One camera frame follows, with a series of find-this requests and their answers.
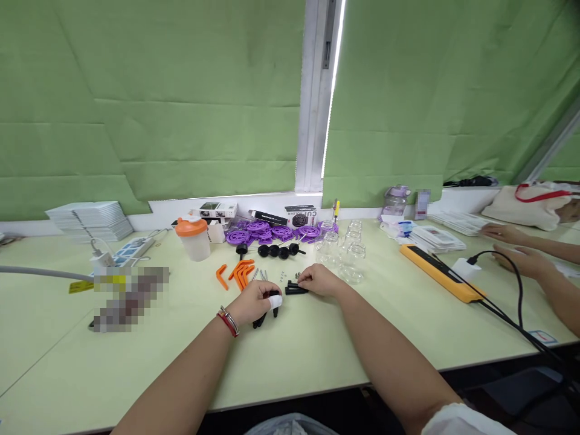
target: person's hand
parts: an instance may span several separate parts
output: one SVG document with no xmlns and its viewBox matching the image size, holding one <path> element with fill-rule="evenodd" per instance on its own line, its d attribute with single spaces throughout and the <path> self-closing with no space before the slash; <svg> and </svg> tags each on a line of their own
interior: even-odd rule
<svg viewBox="0 0 580 435">
<path fill-rule="evenodd" d="M 518 252 L 513 252 L 497 245 L 494 245 L 494 249 L 507 255 L 514 262 L 521 275 L 537 280 L 558 273 L 556 266 L 536 250 L 519 246 L 516 248 Z M 514 271 L 512 265 L 503 256 L 496 253 L 492 253 L 492 255 L 501 266 L 509 271 Z"/>
<path fill-rule="evenodd" d="M 511 245 L 528 245 L 532 236 L 522 233 L 513 225 L 487 224 L 480 234 Z"/>
<path fill-rule="evenodd" d="M 336 296 L 340 289 L 348 288 L 334 273 L 321 264 L 313 264 L 298 277 L 298 287 L 314 292 L 320 296 Z"/>
<path fill-rule="evenodd" d="M 258 320 L 271 308 L 268 300 L 271 290 L 278 290 L 282 296 L 282 291 L 276 284 L 270 281 L 252 281 L 240 296 L 226 307 L 226 311 L 231 314 L 239 327 Z"/>
</svg>

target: red bracelet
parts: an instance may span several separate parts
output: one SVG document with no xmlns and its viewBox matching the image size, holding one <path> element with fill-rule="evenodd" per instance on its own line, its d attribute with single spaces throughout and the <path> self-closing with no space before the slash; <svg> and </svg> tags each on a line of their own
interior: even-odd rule
<svg viewBox="0 0 580 435">
<path fill-rule="evenodd" d="M 233 335 L 233 337 L 236 338 L 238 336 L 238 333 L 236 333 L 236 329 L 234 328 L 234 326 L 230 323 L 230 321 L 226 317 L 225 312 L 224 311 L 219 311 L 216 314 L 216 316 L 218 316 L 221 320 L 224 321 L 225 325 L 228 327 L 228 329 L 230 330 L 230 332 Z"/>
</svg>

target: stack of white cards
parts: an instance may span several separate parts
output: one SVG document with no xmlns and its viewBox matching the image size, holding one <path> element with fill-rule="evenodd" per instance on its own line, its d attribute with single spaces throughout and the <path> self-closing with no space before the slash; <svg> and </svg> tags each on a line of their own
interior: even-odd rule
<svg viewBox="0 0 580 435">
<path fill-rule="evenodd" d="M 45 213 L 77 243 L 89 243 L 93 237 L 117 242 L 133 232 L 117 201 L 73 202 Z"/>
<path fill-rule="evenodd" d="M 414 227 L 409 239 L 430 254 L 443 254 L 467 249 L 465 243 L 453 236 L 449 231 L 442 231 L 431 225 Z"/>
<path fill-rule="evenodd" d="M 466 236 L 477 236 L 484 225 L 496 223 L 471 213 L 438 213 L 430 214 L 428 218 Z"/>
</svg>

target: red strap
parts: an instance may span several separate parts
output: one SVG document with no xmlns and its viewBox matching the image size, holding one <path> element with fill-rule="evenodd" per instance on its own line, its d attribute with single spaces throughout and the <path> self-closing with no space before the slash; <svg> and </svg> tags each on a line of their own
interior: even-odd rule
<svg viewBox="0 0 580 435">
<path fill-rule="evenodd" d="M 231 334 L 234 336 L 234 338 L 236 338 L 237 337 L 236 330 L 230 324 L 230 322 L 228 321 L 228 319 L 223 315 L 223 313 L 220 311 L 219 313 L 216 314 L 216 316 L 218 316 L 221 320 L 224 321 L 225 325 L 228 327 L 228 329 L 230 330 Z"/>
<path fill-rule="evenodd" d="M 520 184 L 518 186 L 518 188 L 515 190 L 515 199 L 517 199 L 520 202 L 543 201 L 544 199 L 558 198 L 560 196 L 568 196 L 568 195 L 572 194 L 571 192 L 568 192 L 567 190 L 557 190 L 555 192 L 550 192 L 550 193 L 545 193 L 543 195 L 534 196 L 533 198 L 529 198 L 529 199 L 519 198 L 518 193 L 520 192 L 521 189 L 523 189 L 525 187 L 530 187 L 530 185 L 528 183 L 523 183 L 523 184 Z"/>
</svg>

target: white wall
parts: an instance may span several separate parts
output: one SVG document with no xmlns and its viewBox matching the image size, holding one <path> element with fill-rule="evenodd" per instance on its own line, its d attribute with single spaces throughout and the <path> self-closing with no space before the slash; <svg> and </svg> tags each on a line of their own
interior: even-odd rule
<svg viewBox="0 0 580 435">
<path fill-rule="evenodd" d="M 451 187 L 443 189 L 441 200 L 429 205 L 429 213 L 441 211 L 463 211 L 479 213 L 500 191 L 499 187 Z M 287 205 L 312 204 L 319 209 L 318 220 L 332 217 L 332 209 L 320 210 L 322 193 L 263 193 L 259 195 L 219 196 L 215 198 L 171 199 L 168 201 L 150 201 L 150 214 L 133 214 L 128 216 L 135 231 L 150 231 L 167 228 L 180 216 L 192 208 L 207 201 L 237 202 L 238 214 L 248 217 L 248 210 L 260 210 L 284 216 Z M 340 219 L 377 218 L 382 207 L 376 208 L 341 208 Z M 405 209 L 405 215 L 414 216 L 414 206 Z M 20 236 L 53 236 L 61 232 L 49 221 L 0 222 L 0 232 Z"/>
</svg>

